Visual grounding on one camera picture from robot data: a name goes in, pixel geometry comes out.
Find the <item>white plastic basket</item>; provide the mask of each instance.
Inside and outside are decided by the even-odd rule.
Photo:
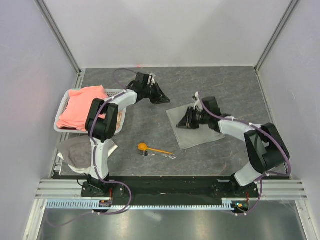
[[[68,105],[68,102],[69,102],[69,91],[66,91],[66,93],[64,94],[64,97],[60,103],[60,106],[59,106],[59,109],[58,109],[58,112],[56,113],[56,116],[55,116],[55,120],[54,120],[54,130],[56,130],[57,132],[59,133],[72,133],[72,134],[87,134],[88,132],[87,131],[79,131],[79,130],[75,130],[74,128],[59,128],[57,126],[57,122],[59,121],[59,117],[61,116],[61,114],[64,113],[64,111],[66,110],[67,108],[67,105]],[[106,94],[109,96],[109,97],[113,97],[119,93],[121,93],[123,90],[121,89],[105,89],[105,92]],[[123,109],[122,110],[122,117],[121,117],[121,122],[120,122],[120,127],[115,131],[115,134],[118,134],[121,130],[122,130],[122,127],[124,125],[124,122],[125,122],[125,117],[126,117],[126,110],[127,108]]]

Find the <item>black mounting plate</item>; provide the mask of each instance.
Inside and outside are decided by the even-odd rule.
[[[194,206],[221,205],[222,198],[258,197],[257,186],[253,183],[237,192],[232,192],[230,176],[110,176],[110,181],[127,184],[132,192],[131,206]],[[114,206],[126,205],[129,191],[119,184],[108,184],[112,188]],[[83,184],[82,197],[107,198],[97,188]]]

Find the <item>utensil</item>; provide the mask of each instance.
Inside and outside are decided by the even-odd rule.
[[[143,142],[138,145],[138,149],[141,150],[141,151],[151,150],[151,151],[155,151],[155,152],[159,152],[159,153],[163,153],[163,154],[173,154],[172,152],[162,151],[162,150],[159,150],[159,149],[148,147],[147,144],[145,144]]]
[[[142,150],[139,150],[139,154],[142,155],[142,156],[162,156],[162,157],[165,157],[165,158],[170,158],[170,159],[175,159],[177,157],[177,155],[174,155],[174,154],[160,154],[160,153],[150,153],[148,151],[142,151]]]

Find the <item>metal floor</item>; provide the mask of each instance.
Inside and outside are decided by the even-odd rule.
[[[88,210],[50,209],[53,224]],[[294,202],[260,202],[248,216],[201,210],[129,210],[87,215],[64,227],[42,224],[38,240],[305,240]]]
[[[136,68],[154,73],[155,80],[171,103],[152,105],[148,99],[127,108],[123,129],[112,140],[119,148],[108,160],[110,174],[131,175],[231,175],[248,162],[243,142],[226,138],[180,150],[166,110],[193,103],[196,91],[215,96],[223,113],[264,124],[270,121],[263,95],[253,67],[160,67]],[[103,85],[119,89],[112,78],[113,68],[87,69],[82,87]],[[134,80],[131,72],[118,72],[121,83]],[[138,144],[173,152],[172,160],[159,156],[143,157]],[[62,163],[60,174],[77,175]]]

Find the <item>gray cloth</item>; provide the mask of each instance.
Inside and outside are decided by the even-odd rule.
[[[181,129],[176,125],[185,116],[188,107],[193,107],[194,103],[173,108],[166,111],[169,117],[173,132],[180,149],[189,149],[200,144],[206,144],[223,139],[225,135],[211,130],[208,125],[200,125],[199,129]]]
[[[57,146],[65,163],[78,169],[91,167],[91,142],[88,135],[62,141]]]

